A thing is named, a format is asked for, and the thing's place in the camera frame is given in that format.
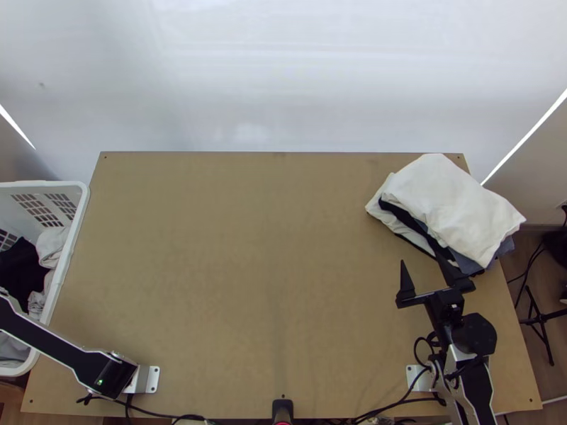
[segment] tripod stand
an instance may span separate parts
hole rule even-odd
[[[529,296],[529,311],[527,314],[527,319],[523,319],[520,320],[520,324],[526,324],[528,326],[530,326],[534,332],[536,333],[536,335],[543,341],[543,343],[545,344],[545,348],[547,350],[547,357],[549,359],[549,364],[554,366],[554,357],[553,354],[551,354],[551,347],[549,346],[549,338],[547,337],[547,332],[545,330],[545,324],[548,320],[551,319],[556,319],[557,317],[561,317],[561,316],[567,316],[567,308],[563,308],[561,310],[557,310],[555,312],[552,313],[548,313],[548,314],[542,314],[539,311],[539,308],[537,306],[536,300],[531,292],[531,290],[529,289],[529,286],[526,285],[525,287],[526,293]],[[538,331],[535,327],[535,324],[539,323],[539,327],[541,329],[541,332]]]

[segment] gray cloth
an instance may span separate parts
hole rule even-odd
[[[490,268],[490,266],[494,262],[495,258],[502,256],[502,255],[506,254],[507,252],[514,251],[515,247],[516,246],[514,245],[514,240],[512,239],[512,237],[511,236],[506,237],[506,239],[504,239],[502,241],[502,243],[500,244],[500,246],[496,250],[494,257],[493,257],[492,261],[490,262],[490,264],[488,265],[487,268]],[[461,269],[461,271],[463,273],[471,275],[473,273],[478,273],[479,271],[483,270],[481,265],[476,263],[475,261],[465,257],[464,255],[455,251],[451,247],[449,247],[449,250],[451,251],[451,254],[453,254],[453,257],[455,257],[455,261],[459,265],[459,268]]]
[[[30,355],[30,347],[17,339],[0,332],[0,361],[17,360],[24,361]]]

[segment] metal bracket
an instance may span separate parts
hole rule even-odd
[[[159,366],[139,365],[130,384],[122,391],[124,394],[153,393],[159,382]]]
[[[405,378],[408,380],[408,388],[423,369],[425,368],[421,365],[407,365],[405,367]],[[435,374],[433,372],[424,373],[415,383],[412,392],[434,392],[432,389],[434,379]]]

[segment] white cloth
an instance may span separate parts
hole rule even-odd
[[[68,227],[51,227],[40,234],[38,243],[35,244],[35,250],[38,252],[41,266],[47,268],[57,267],[61,250],[68,235]]]
[[[384,188],[388,185],[388,182],[393,177],[394,173],[390,173],[384,184],[378,189],[376,194],[372,199],[366,204],[366,212],[372,217],[377,218],[382,221],[382,223],[387,226],[392,232],[403,236],[408,241],[410,241],[415,246],[423,249],[431,256],[435,256],[433,250],[431,249],[429,242],[421,234],[417,233],[415,230],[410,229],[408,226],[404,225],[398,218],[390,211],[385,211],[378,205],[378,200],[382,196]]]
[[[526,219],[443,154],[425,154],[388,178],[382,199],[424,222],[439,243],[483,268]]]
[[[55,270],[49,270],[43,279],[43,291],[40,293],[32,291],[28,297],[29,315],[35,320],[39,320],[41,318],[41,313],[45,306],[45,300],[47,299],[51,282],[53,282],[53,275],[55,275]]]

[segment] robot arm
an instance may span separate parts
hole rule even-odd
[[[4,294],[0,294],[0,329],[71,369],[95,395],[115,400],[123,392],[157,390],[157,366],[138,365],[114,351],[88,350],[68,342],[23,314],[17,301]]]
[[[430,370],[417,381],[414,391],[436,392],[447,404],[453,424],[496,425],[492,410],[493,386],[488,357],[496,347],[496,330],[478,313],[463,315],[463,293],[475,290],[467,276],[437,256],[448,288],[415,294],[410,274],[401,262],[398,308],[423,304],[439,342],[439,351],[425,364]],[[411,383],[423,369],[407,367]]]

